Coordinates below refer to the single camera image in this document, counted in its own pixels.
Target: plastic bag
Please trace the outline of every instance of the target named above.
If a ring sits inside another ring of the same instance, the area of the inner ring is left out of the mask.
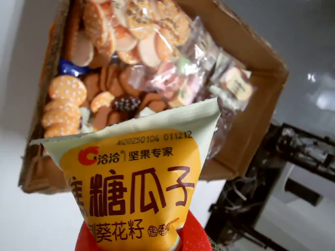
[[[178,250],[219,117],[214,98],[31,144],[63,170],[100,249]]]

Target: caramel sunflower seeds bag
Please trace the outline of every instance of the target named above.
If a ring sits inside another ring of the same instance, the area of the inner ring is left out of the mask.
[[[63,170],[102,250],[176,250],[219,116],[215,98],[31,143]]]

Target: gray floor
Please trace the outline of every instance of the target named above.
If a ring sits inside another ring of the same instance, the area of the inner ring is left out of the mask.
[[[274,119],[334,135],[334,112],[320,110],[313,98],[335,90],[335,1],[224,2],[273,46],[290,71]]]

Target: brown cookie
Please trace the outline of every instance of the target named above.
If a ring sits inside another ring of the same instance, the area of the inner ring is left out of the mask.
[[[88,66],[91,69],[96,69],[96,68],[100,68],[102,66],[108,65],[109,61],[110,61],[110,57],[99,53],[98,50],[94,48],[93,59]]]
[[[85,102],[82,103],[82,105],[80,107],[85,107],[85,108],[89,108],[90,107],[90,102],[88,102],[87,100]]]
[[[125,94],[125,91],[121,87],[118,76],[116,76],[116,74],[112,77],[111,85],[109,86],[108,90],[114,97],[120,97]]]
[[[126,121],[130,118],[129,113],[125,111],[114,111],[109,115],[107,124],[110,126],[112,124],[117,124]]]
[[[150,102],[148,107],[155,112],[164,111],[167,108],[166,103],[164,101]]]
[[[73,1],[73,6],[70,9],[69,16],[66,22],[64,45],[62,57],[66,60],[71,60],[77,42],[80,21],[83,15],[83,7],[81,0]]]
[[[93,127],[96,130],[102,130],[107,126],[108,116],[111,112],[111,107],[101,107],[95,115]]]
[[[127,67],[124,71],[121,72],[119,76],[119,82],[122,88],[128,93],[130,96],[139,97],[141,95],[140,90],[135,89],[132,85],[129,84],[129,76],[131,73],[131,67]]]
[[[83,83],[87,89],[87,101],[90,103],[101,90],[99,88],[99,74],[90,73],[84,79]]]
[[[147,93],[145,95],[144,99],[142,100],[142,103],[141,103],[140,107],[138,108],[138,112],[140,112],[145,107],[147,107],[150,102],[161,101],[161,100],[162,100],[161,95],[159,95],[157,93]]]
[[[107,90],[106,89],[107,71],[108,71],[108,66],[103,66],[101,68],[99,87],[103,92],[105,92]]]
[[[109,90],[114,74],[118,75],[118,65],[112,64],[108,68],[107,80],[106,80],[106,89]]]

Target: black machine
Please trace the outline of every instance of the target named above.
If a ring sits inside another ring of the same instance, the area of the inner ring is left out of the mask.
[[[286,162],[335,182],[335,142],[288,124],[271,125],[245,177],[227,181],[205,227],[223,246],[246,238],[260,247],[286,250],[254,226]],[[315,205],[320,195],[288,180],[285,190]]]

